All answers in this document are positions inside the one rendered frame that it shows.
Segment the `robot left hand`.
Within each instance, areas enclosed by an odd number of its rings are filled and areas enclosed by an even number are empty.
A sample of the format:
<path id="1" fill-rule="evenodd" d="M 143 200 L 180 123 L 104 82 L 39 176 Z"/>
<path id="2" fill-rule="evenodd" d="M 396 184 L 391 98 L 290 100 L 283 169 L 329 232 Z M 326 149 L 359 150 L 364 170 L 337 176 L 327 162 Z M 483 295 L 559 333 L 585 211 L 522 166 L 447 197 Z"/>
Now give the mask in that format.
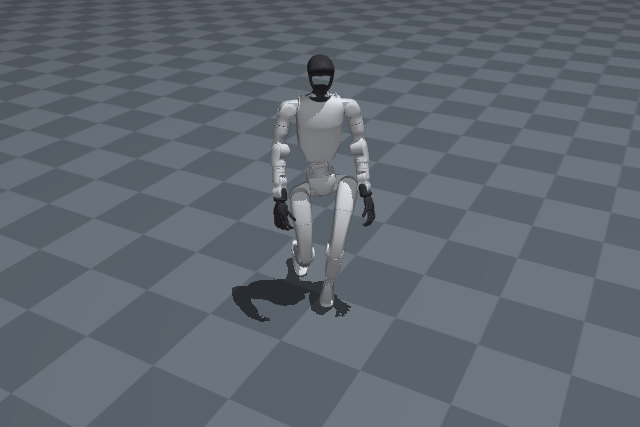
<path id="1" fill-rule="evenodd" d="M 366 223 L 363 224 L 363 226 L 369 226 L 375 219 L 375 210 L 374 210 L 374 203 L 372 200 L 372 192 L 368 192 L 366 185 L 365 184 L 360 184 L 358 186 L 359 192 L 360 192 L 360 197 L 364 198 L 364 204 L 365 204 L 365 208 L 364 208 L 364 212 L 362 214 L 362 217 L 364 218 L 366 213 L 368 216 L 368 219 L 366 221 Z"/>

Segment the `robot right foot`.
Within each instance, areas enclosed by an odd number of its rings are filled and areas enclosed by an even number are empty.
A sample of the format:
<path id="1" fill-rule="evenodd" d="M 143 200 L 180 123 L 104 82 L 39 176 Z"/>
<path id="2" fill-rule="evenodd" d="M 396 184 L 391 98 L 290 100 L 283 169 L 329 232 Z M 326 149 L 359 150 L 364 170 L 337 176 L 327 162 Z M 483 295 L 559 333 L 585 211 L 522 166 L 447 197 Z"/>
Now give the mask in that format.
<path id="1" fill-rule="evenodd" d="M 308 271 L 308 267 L 301 267 L 297 264 L 296 260 L 295 260 L 295 256 L 294 256 L 294 250 L 293 247 L 297 245 L 297 240 L 293 240 L 291 243 L 291 249 L 292 249 L 292 256 L 293 256 L 293 266 L 294 266 L 294 270 L 296 272 L 296 274 L 298 276 L 304 276 L 307 274 Z"/>

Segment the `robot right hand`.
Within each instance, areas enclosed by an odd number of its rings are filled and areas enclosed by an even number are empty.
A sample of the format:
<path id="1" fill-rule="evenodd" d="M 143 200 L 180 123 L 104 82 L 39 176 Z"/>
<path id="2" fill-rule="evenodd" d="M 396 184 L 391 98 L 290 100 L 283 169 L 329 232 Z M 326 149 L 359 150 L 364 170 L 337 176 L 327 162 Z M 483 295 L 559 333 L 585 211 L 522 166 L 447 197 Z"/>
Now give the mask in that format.
<path id="1" fill-rule="evenodd" d="M 274 223 L 277 228 L 281 228 L 282 230 L 290 230 L 294 229 L 289 224 L 287 216 L 289 215 L 293 221 L 296 221 L 295 217 L 288 210 L 288 206 L 285 203 L 287 201 L 287 190 L 286 188 L 282 188 L 281 190 L 281 198 L 275 198 L 276 202 L 274 207 Z M 286 225 L 285 225 L 286 224 Z M 287 228 L 288 227 L 288 228 Z"/>

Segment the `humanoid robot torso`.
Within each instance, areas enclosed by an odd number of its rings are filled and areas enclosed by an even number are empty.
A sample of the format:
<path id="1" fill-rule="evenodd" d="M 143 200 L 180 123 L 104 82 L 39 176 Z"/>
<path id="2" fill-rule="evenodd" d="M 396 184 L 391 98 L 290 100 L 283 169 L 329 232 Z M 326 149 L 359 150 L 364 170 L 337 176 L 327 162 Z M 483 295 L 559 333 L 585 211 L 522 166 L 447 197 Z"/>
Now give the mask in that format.
<path id="1" fill-rule="evenodd" d="M 336 175 L 327 161 L 332 161 L 341 143 L 344 107 L 339 95 L 316 102 L 315 94 L 302 93 L 296 114 L 297 141 L 306 161 L 311 162 L 306 178 L 311 197 L 327 196 L 337 191 Z"/>

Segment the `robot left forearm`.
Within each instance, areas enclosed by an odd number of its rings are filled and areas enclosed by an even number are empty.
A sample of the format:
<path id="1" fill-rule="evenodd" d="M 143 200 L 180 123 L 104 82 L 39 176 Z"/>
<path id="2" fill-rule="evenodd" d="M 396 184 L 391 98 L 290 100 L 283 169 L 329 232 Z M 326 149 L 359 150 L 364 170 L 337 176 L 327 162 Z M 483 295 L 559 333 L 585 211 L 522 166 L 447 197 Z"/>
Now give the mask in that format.
<path id="1" fill-rule="evenodd" d="M 363 150 L 363 156 L 357 156 L 357 158 L 354 158 L 355 163 L 356 163 L 356 177 L 357 177 L 357 191 L 359 192 L 358 186 L 360 184 L 365 184 L 367 191 L 370 192 L 371 190 L 371 185 L 369 183 L 369 179 L 370 179 L 370 173 L 369 173 L 369 152 L 368 152 L 368 146 L 365 140 L 363 140 L 362 142 L 362 150 Z M 360 193 L 360 192 L 359 192 Z"/>

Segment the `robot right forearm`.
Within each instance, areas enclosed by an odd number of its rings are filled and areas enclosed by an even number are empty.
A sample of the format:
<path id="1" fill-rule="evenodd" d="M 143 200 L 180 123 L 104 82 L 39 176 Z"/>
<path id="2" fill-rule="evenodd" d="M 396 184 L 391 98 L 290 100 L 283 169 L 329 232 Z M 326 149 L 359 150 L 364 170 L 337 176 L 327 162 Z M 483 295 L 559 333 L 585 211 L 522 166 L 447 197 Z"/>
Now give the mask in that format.
<path id="1" fill-rule="evenodd" d="M 275 198 L 281 198 L 281 190 L 282 188 L 286 188 L 287 185 L 285 171 L 286 161 L 284 161 L 284 159 L 280 159 L 280 152 L 280 146 L 278 144 L 274 144 L 271 148 L 270 164 L 273 173 L 273 196 Z"/>

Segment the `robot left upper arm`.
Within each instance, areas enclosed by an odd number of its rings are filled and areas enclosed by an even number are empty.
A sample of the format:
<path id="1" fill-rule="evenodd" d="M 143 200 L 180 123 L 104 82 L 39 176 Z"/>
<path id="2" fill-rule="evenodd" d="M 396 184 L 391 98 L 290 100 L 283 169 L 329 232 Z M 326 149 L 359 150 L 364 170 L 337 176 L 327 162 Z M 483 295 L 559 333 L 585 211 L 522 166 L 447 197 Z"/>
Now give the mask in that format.
<path id="1" fill-rule="evenodd" d="M 353 141 L 350 142 L 350 151 L 353 155 L 363 154 L 362 142 L 365 140 L 365 137 L 361 109 L 353 99 L 341 98 L 341 100 L 344 107 L 344 114 L 349 117 L 347 121 L 353 137 Z"/>

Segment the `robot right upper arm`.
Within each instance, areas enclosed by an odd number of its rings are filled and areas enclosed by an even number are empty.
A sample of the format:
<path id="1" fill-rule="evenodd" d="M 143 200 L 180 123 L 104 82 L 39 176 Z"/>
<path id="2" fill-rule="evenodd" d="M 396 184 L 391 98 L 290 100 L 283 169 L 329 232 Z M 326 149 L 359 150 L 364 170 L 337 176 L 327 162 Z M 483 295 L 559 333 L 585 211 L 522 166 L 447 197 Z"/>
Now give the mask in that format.
<path id="1" fill-rule="evenodd" d="M 290 119 L 294 118 L 297 114 L 298 103 L 298 99 L 288 100 L 282 102 L 278 108 L 272 146 L 274 144 L 280 146 L 280 158 L 286 158 L 290 154 L 289 145 L 285 143 L 285 140 L 291 126 Z"/>

